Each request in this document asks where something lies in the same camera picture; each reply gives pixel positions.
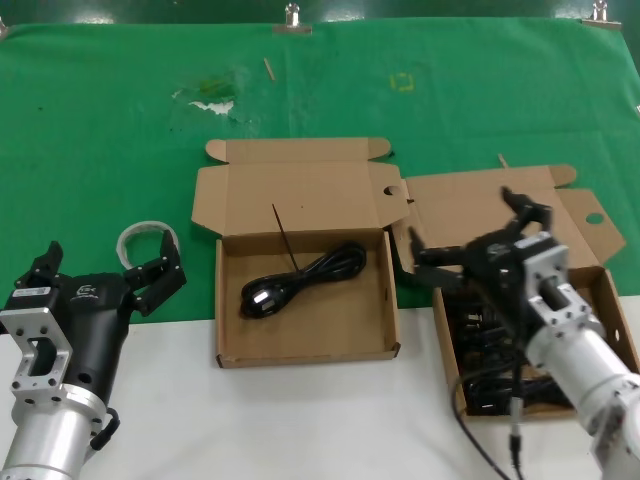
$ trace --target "open cardboard box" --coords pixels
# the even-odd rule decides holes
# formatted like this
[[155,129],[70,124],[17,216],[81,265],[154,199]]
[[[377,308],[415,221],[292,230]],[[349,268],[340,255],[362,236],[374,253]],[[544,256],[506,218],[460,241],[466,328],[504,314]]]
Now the open cardboard box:
[[[569,279],[594,309],[607,333],[607,342],[633,372],[639,371],[629,327],[618,302],[611,274],[602,264],[624,246],[624,239],[593,193],[566,189],[576,178],[568,165],[505,168],[477,172],[431,175],[406,179],[403,185],[410,201],[409,216],[393,226],[393,240],[404,272],[413,272],[407,230],[413,226],[427,247],[465,245],[487,232],[503,228],[513,212],[503,203],[500,187],[529,195],[553,209],[553,235],[569,247]],[[537,226],[530,226],[533,233]],[[450,387],[459,375],[450,319],[442,292],[435,289],[434,315],[445,375]],[[462,388],[458,404],[464,408]],[[566,409],[536,406],[525,411],[529,417],[566,414]]]
[[[392,359],[400,349],[389,236],[408,215],[390,152],[380,138],[212,140],[225,165],[198,172],[193,216],[217,241],[216,321],[220,367]],[[355,279],[311,286],[261,320],[240,314],[251,280],[292,272],[272,205],[302,268],[355,240],[367,266]]]

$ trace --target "box flap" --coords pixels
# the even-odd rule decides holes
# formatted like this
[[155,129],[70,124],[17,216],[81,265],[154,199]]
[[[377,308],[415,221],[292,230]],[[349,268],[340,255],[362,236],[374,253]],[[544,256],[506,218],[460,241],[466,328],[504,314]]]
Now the box flap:
[[[624,245],[624,240],[591,192],[557,189],[575,178],[573,167],[561,165],[406,179],[409,198],[414,203],[410,205],[410,215],[393,227],[403,268],[413,271],[406,234],[410,225],[416,228],[428,247],[464,245],[503,228],[513,215],[501,199],[500,187],[503,185],[553,209],[553,234],[569,246],[571,268],[604,262]],[[589,224],[585,220],[586,213],[599,213],[603,221],[599,225]],[[539,227],[530,228],[528,233]]]
[[226,236],[382,228],[408,214],[385,139],[212,140],[228,165],[198,172],[192,219]]
[[601,264],[622,250],[626,243],[624,237],[593,192],[570,189],[558,190],[557,193]]
[[388,155],[386,138],[210,140],[207,154],[229,164],[265,162],[364,162]]

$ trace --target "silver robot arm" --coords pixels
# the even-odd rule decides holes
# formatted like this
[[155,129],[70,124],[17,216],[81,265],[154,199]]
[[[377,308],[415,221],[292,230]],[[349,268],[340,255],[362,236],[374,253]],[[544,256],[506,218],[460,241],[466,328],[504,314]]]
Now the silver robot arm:
[[[637,479],[640,376],[603,340],[602,324],[568,282],[567,253],[567,247],[559,245],[525,262],[527,301],[545,323],[525,355],[551,375],[575,406],[581,425],[593,436],[592,453],[602,478]],[[555,298],[540,294],[551,278]],[[554,310],[558,304],[563,306]]]
[[[602,324],[569,283],[568,248],[550,233],[551,209],[508,188],[502,197],[515,217],[465,246],[425,249],[411,230],[416,279],[478,291],[531,365],[548,372],[575,406],[603,478],[638,479],[640,376],[603,340]],[[540,232],[525,237],[532,222]],[[440,268],[453,265],[462,274]]]

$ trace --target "white tabletop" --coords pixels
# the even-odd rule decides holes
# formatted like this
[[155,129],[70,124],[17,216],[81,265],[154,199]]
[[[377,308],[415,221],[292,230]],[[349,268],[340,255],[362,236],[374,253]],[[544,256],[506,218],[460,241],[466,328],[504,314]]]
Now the white tabletop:
[[[621,300],[637,341],[640,297]],[[110,403],[122,425],[84,480],[497,478],[449,409],[431,309],[401,311],[400,355],[381,362],[220,370],[213,325],[131,328]],[[19,359],[0,337],[0,464]],[[512,475],[507,424],[472,430]],[[600,478],[574,420],[528,424],[523,436],[527,480]]]

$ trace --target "green cloth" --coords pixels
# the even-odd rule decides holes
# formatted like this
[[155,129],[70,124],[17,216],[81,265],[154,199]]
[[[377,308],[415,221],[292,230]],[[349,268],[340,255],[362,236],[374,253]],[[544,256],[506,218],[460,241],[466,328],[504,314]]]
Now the green cloth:
[[[229,100],[228,116],[189,104]],[[18,27],[0,43],[0,292],[54,239],[64,273],[121,271],[120,232],[160,220],[178,233],[188,284],[144,321],[211,318],[216,235],[190,220],[207,140],[383,136],[405,176],[499,168],[498,153],[574,165],[629,244],[608,263],[620,294],[640,294],[637,105],[622,35],[572,20],[398,19],[311,36]],[[132,260],[158,246],[140,239]]]

